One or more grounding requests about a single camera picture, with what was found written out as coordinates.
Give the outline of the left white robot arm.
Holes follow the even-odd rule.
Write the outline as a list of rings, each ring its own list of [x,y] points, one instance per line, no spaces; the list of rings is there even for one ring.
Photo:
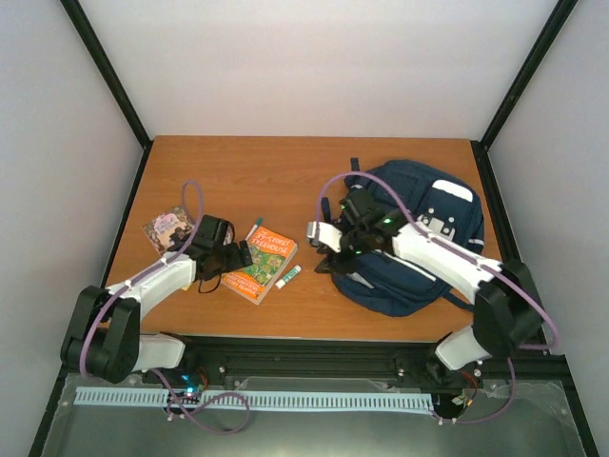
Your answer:
[[[252,264],[247,241],[237,241],[225,219],[204,215],[189,232],[176,228],[151,266],[113,286],[80,292],[60,349],[62,364],[113,384],[152,368],[163,368],[177,383],[191,381],[198,360],[187,344],[178,336],[142,333],[143,318],[182,288]]]

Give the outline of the right black frame post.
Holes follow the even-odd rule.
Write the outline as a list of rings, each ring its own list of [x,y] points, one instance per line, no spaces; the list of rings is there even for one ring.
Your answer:
[[[559,0],[553,7],[481,137],[480,147],[483,152],[487,153],[491,149],[578,2],[578,0]]]

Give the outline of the black aluminium frame base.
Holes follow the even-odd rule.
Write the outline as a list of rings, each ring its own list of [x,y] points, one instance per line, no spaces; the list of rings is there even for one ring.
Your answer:
[[[319,256],[304,244],[318,194],[358,158],[364,169],[413,159],[457,176],[482,199],[485,252],[517,248],[487,154],[466,139],[159,136],[144,152],[104,275],[114,282],[154,257],[142,226],[175,203],[181,185],[200,191],[191,208],[233,222],[246,232],[256,218],[300,246],[304,268],[283,291],[255,306],[219,288],[182,291],[145,320],[147,330],[187,335],[204,357],[213,386],[370,387],[397,383],[397,365],[467,314],[439,301],[407,318],[357,306],[314,272]],[[228,437],[189,421],[168,422],[140,408],[72,407],[72,375],[62,369],[31,447],[34,456],[595,456],[597,446],[566,360],[524,352],[515,362],[519,383],[511,407],[498,418],[507,365],[489,368],[466,423],[398,413],[254,413],[246,430]]]

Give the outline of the orange treehouse paperback book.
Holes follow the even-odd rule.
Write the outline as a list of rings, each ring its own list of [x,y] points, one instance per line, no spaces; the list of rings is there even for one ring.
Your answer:
[[[252,265],[224,275],[221,284],[259,305],[296,254],[298,245],[264,227],[257,227],[246,241]]]

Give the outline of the teal capped marker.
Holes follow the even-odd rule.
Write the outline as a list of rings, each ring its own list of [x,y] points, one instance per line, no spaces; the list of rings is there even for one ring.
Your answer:
[[[248,234],[246,236],[247,241],[255,233],[255,231],[258,229],[258,227],[262,224],[263,220],[264,220],[263,217],[259,217],[256,220],[256,222],[253,224],[252,228],[250,229],[250,231],[248,232]]]

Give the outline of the pink illustrated paperback book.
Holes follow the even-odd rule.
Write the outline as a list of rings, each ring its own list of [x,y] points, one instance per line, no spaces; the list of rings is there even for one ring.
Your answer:
[[[164,254],[173,241],[171,236],[179,238],[189,235],[193,227],[191,217],[183,206],[173,206],[142,226],[142,230],[159,255]]]

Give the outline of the left black frame post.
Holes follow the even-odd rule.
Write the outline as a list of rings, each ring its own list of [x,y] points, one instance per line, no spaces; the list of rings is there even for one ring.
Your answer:
[[[89,21],[81,2],[77,0],[60,0],[60,4],[79,35],[99,74],[106,83],[137,143],[143,152],[149,152],[152,140],[112,65],[102,42]]]

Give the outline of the white green glue stick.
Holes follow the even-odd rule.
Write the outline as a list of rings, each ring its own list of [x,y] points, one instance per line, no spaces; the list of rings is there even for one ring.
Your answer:
[[[275,283],[275,287],[277,289],[283,288],[287,283],[289,283],[294,277],[296,277],[302,271],[302,267],[300,265],[296,265],[291,268],[281,279],[279,279]]]

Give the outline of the black frame post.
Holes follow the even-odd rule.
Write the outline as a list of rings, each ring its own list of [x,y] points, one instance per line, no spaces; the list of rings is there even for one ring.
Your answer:
[[[483,152],[487,153],[491,149],[578,2],[578,0],[559,0],[553,7],[481,137],[480,147]]]
[[[81,2],[77,0],[60,0],[60,4],[79,35],[99,74],[106,83],[137,143],[143,152],[149,152],[152,140],[112,65],[102,42],[89,21]]]

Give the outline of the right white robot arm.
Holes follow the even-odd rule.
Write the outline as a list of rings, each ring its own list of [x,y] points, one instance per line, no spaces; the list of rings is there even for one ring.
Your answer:
[[[341,202],[348,230],[316,219],[308,224],[306,237],[325,253],[321,272],[351,273],[356,261],[380,250],[428,271],[469,301],[472,323],[441,338],[426,357],[431,383],[445,386],[471,363],[530,350],[527,341],[538,329],[555,327],[524,264],[474,254],[416,221],[402,201],[397,206],[386,212],[360,189]]]

